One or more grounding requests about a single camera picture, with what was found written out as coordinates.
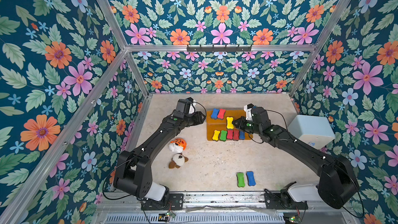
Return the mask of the yellow eraser top shelf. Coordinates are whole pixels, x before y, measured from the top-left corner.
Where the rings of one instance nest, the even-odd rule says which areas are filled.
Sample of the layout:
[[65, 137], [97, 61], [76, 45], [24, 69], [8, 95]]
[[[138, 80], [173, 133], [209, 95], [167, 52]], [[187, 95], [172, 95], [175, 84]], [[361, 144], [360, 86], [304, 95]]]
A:
[[234, 124], [233, 124], [234, 118], [233, 117], [227, 117], [226, 120], [227, 120], [227, 129], [228, 130], [233, 130], [234, 129]]

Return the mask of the red eraser top shelf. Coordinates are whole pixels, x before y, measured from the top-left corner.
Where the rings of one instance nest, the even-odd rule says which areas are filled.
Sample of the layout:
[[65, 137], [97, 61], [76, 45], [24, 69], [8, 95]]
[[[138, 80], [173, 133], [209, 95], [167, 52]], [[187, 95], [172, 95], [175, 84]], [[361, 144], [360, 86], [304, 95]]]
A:
[[219, 113], [217, 115], [217, 119], [224, 120], [225, 114], [226, 114], [226, 110], [225, 109], [220, 109]]

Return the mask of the green eraser top shelf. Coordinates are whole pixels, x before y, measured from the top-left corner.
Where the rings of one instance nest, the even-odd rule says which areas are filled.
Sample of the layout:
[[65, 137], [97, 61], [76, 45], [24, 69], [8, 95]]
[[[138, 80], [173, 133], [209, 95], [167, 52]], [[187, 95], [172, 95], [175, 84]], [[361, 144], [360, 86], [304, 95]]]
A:
[[236, 177], [237, 177], [237, 186], [239, 188], [244, 188], [245, 187], [245, 176], [243, 172], [238, 172], [236, 173]]

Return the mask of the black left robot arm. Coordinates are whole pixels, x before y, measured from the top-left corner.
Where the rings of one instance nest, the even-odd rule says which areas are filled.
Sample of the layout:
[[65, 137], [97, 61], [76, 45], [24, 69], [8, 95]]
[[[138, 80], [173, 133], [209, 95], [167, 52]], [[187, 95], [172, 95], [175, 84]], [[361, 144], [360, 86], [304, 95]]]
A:
[[193, 98], [180, 99], [172, 113], [140, 146], [123, 151], [115, 168], [113, 187], [139, 199], [166, 201], [168, 188], [152, 178], [152, 163], [160, 151], [183, 129], [203, 124], [206, 115], [195, 109]]

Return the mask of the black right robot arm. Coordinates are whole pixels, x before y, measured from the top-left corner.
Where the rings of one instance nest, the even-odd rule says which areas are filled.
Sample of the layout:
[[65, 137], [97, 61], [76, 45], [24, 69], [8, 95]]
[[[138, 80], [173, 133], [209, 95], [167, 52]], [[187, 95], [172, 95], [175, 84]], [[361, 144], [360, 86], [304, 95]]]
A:
[[287, 152], [314, 171], [319, 177], [318, 194], [328, 206], [340, 209], [359, 192], [353, 167], [346, 157], [334, 157], [305, 144], [286, 128], [272, 124], [262, 107], [250, 104], [250, 115], [233, 120], [232, 124], [248, 134], [257, 134], [263, 143]]

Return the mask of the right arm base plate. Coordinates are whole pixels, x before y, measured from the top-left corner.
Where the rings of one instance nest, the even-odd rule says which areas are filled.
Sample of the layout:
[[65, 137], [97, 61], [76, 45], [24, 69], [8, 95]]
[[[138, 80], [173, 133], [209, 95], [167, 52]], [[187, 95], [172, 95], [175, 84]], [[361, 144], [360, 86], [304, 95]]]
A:
[[296, 181], [285, 185], [280, 191], [264, 190], [264, 202], [267, 209], [307, 210], [307, 202], [295, 202], [288, 194], [288, 189], [296, 184]]

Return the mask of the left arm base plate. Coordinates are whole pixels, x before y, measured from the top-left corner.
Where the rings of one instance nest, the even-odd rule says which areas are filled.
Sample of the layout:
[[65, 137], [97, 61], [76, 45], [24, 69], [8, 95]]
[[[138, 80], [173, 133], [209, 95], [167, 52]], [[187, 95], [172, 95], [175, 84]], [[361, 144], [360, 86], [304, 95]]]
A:
[[161, 201], [144, 199], [141, 210], [144, 211], [176, 211], [183, 209], [184, 194], [166, 194]]

